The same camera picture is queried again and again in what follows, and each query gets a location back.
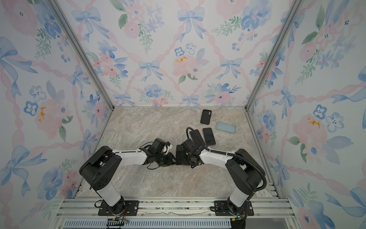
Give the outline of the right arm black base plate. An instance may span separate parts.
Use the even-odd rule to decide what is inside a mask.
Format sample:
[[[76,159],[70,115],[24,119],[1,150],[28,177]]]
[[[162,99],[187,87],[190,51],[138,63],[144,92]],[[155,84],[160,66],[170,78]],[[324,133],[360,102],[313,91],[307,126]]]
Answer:
[[[210,210],[215,212],[216,216],[253,216],[254,211],[252,207],[252,202],[245,201],[241,207],[237,207],[232,203],[228,203],[227,200],[215,200],[213,206],[210,207]]]

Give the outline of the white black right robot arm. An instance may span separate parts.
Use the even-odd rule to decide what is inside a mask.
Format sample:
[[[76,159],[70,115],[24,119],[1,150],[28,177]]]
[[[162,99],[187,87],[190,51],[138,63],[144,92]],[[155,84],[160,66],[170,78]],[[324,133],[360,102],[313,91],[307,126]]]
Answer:
[[[236,152],[224,152],[210,148],[183,153],[184,160],[191,168],[209,164],[227,169],[235,189],[227,199],[227,208],[223,211],[233,216],[246,214],[249,200],[258,191],[267,187],[266,173],[256,160],[244,149]]]

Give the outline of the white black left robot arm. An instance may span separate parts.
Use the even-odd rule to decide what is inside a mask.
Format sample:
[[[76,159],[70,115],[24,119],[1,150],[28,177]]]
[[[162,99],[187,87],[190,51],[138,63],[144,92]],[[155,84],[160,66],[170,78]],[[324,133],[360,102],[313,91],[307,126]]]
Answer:
[[[119,167],[131,165],[149,165],[153,162],[158,167],[176,165],[174,155],[168,150],[170,145],[161,147],[146,145],[136,150],[114,151],[108,146],[98,149],[80,168],[79,173],[102,199],[99,216],[120,217],[124,214],[136,216],[138,201],[126,202],[115,188],[112,178]]]

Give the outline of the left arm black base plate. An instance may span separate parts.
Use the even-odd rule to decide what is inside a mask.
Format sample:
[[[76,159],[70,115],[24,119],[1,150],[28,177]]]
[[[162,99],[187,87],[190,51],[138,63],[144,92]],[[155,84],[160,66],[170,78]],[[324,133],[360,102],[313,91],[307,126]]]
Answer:
[[[98,207],[98,216],[137,216],[139,203],[138,200],[120,200],[111,207],[103,200]]]

